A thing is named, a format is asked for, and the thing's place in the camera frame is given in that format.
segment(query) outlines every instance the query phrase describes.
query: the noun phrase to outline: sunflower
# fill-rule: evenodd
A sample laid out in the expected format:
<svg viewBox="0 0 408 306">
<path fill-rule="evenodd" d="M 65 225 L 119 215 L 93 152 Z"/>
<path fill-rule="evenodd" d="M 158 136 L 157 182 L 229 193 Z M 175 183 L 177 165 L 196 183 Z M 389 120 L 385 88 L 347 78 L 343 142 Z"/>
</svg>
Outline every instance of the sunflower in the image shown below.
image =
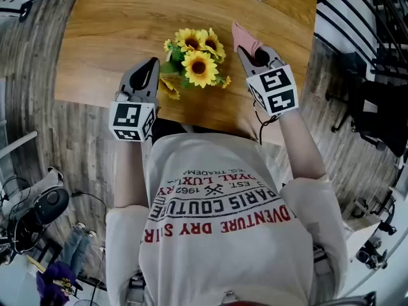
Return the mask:
<svg viewBox="0 0 408 306">
<path fill-rule="evenodd" d="M 164 51 L 169 52 L 171 46 L 172 46 L 172 44 L 171 44 L 171 39 L 168 39 L 168 40 L 165 41 L 165 43 L 164 43 Z"/>
<path fill-rule="evenodd" d="M 159 80 L 159 91 L 167 94 L 170 99 L 180 99 L 180 93 L 178 92 L 178 90 L 176 90 L 173 84 L 164 79 L 161 75 Z"/>
<path fill-rule="evenodd" d="M 176 33 L 177 45 L 181 47 L 182 52 L 188 50 L 199 50 L 201 45 L 200 32 L 195 29 L 181 29 Z"/>
<path fill-rule="evenodd" d="M 224 61 L 226 56 L 224 45 L 220 43 L 218 36 L 215 34 L 212 28 L 210 28 L 209 33 L 205 29 L 200 31 L 200 46 L 201 49 L 210 51 L 212 54 L 217 56 L 217 58 L 220 58 L 221 61 Z"/>
<path fill-rule="evenodd" d="M 227 76 L 227 78 L 225 78 L 225 83 L 223 83 L 222 85 L 222 88 L 225 89 L 230 83 L 231 83 L 231 77 Z"/>
<path fill-rule="evenodd" d="M 182 65 L 186 67 L 186 77 L 190 78 L 190 83 L 204 88 L 211 85 L 218 74 L 217 64 L 211 59 L 211 55 L 201 51 L 190 51 L 184 57 Z"/>
</svg>

